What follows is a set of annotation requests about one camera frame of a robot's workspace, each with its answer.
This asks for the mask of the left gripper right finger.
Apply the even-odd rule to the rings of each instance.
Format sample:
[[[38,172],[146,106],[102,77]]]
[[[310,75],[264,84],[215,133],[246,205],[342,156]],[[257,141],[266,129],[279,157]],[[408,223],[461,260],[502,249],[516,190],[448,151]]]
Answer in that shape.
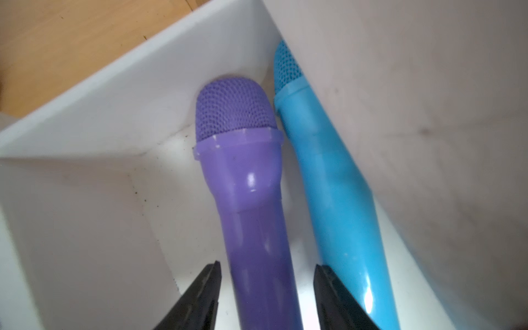
[[[316,265],[313,283],[322,330],[379,330],[328,265]]]

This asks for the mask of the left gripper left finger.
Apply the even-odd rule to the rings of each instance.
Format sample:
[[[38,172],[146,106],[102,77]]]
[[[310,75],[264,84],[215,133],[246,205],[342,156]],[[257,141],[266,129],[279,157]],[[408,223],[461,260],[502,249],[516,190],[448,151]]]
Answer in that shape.
[[[221,280],[220,262],[206,265],[154,330],[214,329]]]

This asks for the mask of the white drawer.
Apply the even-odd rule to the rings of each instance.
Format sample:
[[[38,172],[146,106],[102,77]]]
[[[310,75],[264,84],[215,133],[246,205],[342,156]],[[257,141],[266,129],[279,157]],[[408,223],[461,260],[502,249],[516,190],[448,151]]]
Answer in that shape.
[[[221,220],[194,158],[195,103],[220,76],[274,97],[262,1],[213,1],[1,132],[1,328],[152,329],[209,263],[216,327],[241,329]],[[293,146],[282,206],[302,329],[323,264]],[[399,329],[453,324],[375,204]]]

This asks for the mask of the white plastic drawer unit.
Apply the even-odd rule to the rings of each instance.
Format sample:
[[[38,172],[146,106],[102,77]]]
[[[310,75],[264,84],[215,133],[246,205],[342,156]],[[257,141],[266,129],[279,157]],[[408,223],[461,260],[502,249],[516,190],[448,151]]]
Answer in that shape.
[[[525,326],[527,2],[265,7],[455,326]]]

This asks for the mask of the purple toy microphone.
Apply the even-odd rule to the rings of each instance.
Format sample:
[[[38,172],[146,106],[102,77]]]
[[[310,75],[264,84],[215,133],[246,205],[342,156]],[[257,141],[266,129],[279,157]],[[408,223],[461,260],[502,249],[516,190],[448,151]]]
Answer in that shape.
[[[241,328],[301,329],[280,189],[284,136],[263,88],[240,76],[209,82],[197,97],[195,133]]]

